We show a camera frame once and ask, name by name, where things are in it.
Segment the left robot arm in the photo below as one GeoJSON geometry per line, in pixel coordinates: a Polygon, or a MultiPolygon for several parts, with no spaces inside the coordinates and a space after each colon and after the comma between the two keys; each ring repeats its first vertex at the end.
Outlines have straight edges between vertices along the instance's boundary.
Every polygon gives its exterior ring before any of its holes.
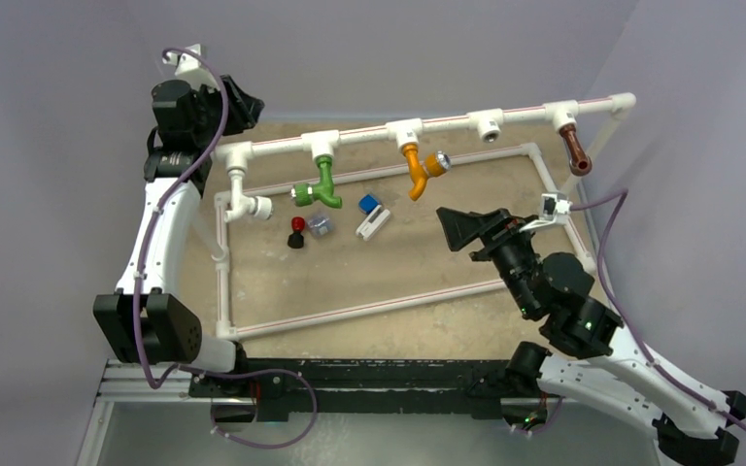
{"type": "Polygon", "coordinates": [[[210,144],[254,128],[264,104],[228,75],[218,84],[183,80],[151,91],[156,125],[144,163],[145,206],[135,246],[110,294],[92,313],[113,353],[124,363],[175,363],[213,374],[225,396],[250,387],[251,371],[235,342],[206,335],[177,296],[180,265],[213,160],[210,144]]]}

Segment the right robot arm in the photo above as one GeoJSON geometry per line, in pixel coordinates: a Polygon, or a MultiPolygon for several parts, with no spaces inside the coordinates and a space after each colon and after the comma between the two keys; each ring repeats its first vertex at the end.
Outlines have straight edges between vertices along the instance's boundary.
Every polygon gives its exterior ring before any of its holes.
{"type": "Polygon", "coordinates": [[[570,202],[553,199],[533,216],[436,211],[449,250],[480,242],[470,259],[494,266],[522,317],[540,322],[549,343],[519,344],[506,370],[509,387],[521,395],[539,387],[644,428],[679,465],[732,464],[739,440],[729,428],[746,417],[746,395],[712,388],[658,356],[622,313],[592,297],[595,279],[575,254],[534,250],[533,235],[569,222],[571,211],[570,202]]]}

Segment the orange plastic faucet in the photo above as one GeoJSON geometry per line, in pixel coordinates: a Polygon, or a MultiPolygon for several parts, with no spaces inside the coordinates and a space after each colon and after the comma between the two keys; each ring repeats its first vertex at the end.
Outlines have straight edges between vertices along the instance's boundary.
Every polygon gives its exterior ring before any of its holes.
{"type": "Polygon", "coordinates": [[[407,162],[408,175],[413,184],[408,191],[408,196],[413,201],[422,197],[430,179],[441,177],[452,168],[450,156],[443,151],[437,151],[420,160],[419,146],[416,143],[406,144],[400,150],[407,162]]]}

